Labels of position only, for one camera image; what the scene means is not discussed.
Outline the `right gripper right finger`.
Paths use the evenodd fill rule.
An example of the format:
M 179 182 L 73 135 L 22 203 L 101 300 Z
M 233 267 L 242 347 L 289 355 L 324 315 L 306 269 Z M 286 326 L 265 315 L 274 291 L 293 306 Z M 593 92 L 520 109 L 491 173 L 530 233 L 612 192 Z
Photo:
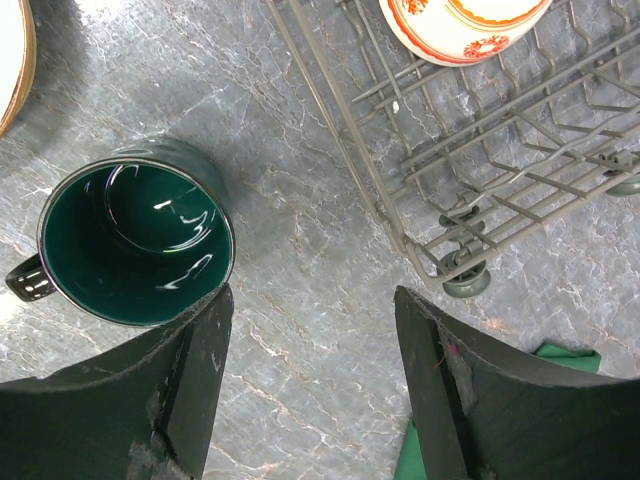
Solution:
M 639 383 L 518 350 L 406 287 L 399 348 L 429 479 L 635 479 Z

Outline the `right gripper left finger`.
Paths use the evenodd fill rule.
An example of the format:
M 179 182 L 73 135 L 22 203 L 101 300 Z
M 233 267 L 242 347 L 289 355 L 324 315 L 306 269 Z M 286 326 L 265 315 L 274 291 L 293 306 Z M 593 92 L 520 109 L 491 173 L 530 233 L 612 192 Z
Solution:
M 224 285 L 103 354 L 2 383 L 2 478 L 202 478 L 233 313 Z

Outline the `dark green mug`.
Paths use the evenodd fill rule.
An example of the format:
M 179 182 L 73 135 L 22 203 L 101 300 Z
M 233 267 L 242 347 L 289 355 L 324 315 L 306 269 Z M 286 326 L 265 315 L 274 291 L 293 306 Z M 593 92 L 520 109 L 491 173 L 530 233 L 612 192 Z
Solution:
M 228 190 L 210 156 L 148 139 L 83 166 L 52 191 L 36 254 L 5 283 L 24 302 L 59 293 L 102 320 L 149 327 L 221 289 L 235 253 Z

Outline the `white red patterned bowl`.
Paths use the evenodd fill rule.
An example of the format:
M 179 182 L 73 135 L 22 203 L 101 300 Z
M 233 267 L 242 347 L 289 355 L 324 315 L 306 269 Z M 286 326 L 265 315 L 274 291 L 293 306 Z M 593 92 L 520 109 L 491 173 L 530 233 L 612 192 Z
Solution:
M 447 67 L 490 59 L 522 38 L 550 0 L 380 0 L 386 22 L 418 57 Z

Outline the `cream bird pattern plate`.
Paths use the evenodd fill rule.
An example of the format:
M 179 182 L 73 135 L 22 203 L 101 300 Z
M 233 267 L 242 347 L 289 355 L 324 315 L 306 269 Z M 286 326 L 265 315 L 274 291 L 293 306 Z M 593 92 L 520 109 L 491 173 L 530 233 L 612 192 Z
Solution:
M 1 2 L 1 136 L 10 129 L 30 94 L 37 39 L 30 2 Z

